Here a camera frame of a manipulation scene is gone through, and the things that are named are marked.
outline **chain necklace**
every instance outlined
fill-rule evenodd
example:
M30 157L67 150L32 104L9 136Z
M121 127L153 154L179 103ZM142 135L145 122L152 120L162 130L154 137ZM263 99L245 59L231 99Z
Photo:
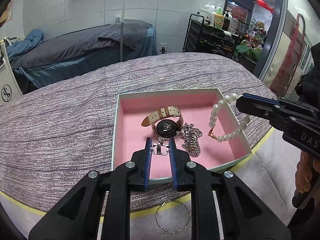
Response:
M200 155L200 146L198 138L202 136L202 132L194 127L194 124L185 123L180 131L180 137L184 140L182 147L188 152L191 157Z

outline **pink box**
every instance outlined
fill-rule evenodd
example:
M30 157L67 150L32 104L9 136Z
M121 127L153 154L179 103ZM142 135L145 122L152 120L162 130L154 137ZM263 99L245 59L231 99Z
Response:
M251 154L250 146L242 133L230 141L218 143L207 136L212 106L223 98L216 88L162 90L119 94L113 137L111 169L131 160L132 153L144 149L147 137L157 142L151 127L142 127L143 119L150 113L166 106L177 106L184 122L193 123L203 135L199 138L201 154L191 160L210 171L232 167ZM239 126L231 108L219 111L213 133L228 134ZM178 149L183 150L183 140L175 137ZM169 155L152 155L149 184L167 183L172 180Z

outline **floor lamp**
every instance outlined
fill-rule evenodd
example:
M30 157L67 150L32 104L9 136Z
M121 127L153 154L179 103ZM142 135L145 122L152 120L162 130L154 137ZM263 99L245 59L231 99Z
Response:
M125 10L125 0L123 0L123 5L122 5L122 17L121 17L121 33L120 33L120 62L123 62L123 26L124 26L124 10Z

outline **black logo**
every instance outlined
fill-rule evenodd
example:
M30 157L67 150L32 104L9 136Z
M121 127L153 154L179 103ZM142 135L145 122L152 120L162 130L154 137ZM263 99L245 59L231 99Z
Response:
M4 102L9 102L12 97L11 87L9 85L4 85L1 91L1 97Z

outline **metal screw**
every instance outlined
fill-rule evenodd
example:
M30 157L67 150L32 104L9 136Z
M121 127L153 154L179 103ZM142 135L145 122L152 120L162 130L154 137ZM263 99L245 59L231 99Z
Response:
M189 168L194 168L194 167L197 166L197 164L196 164L195 162L187 162L187 166L188 166Z
M96 171L90 171L88 176L90 179L94 179L98 176L98 173Z
M131 162L131 161L125 163L125 166L126 166L127 168L133 168L135 165L136 165L136 164L135 164L134 162Z
M224 174L224 176L226 178L232 178L233 177L233 172L232 171L225 171L223 174Z

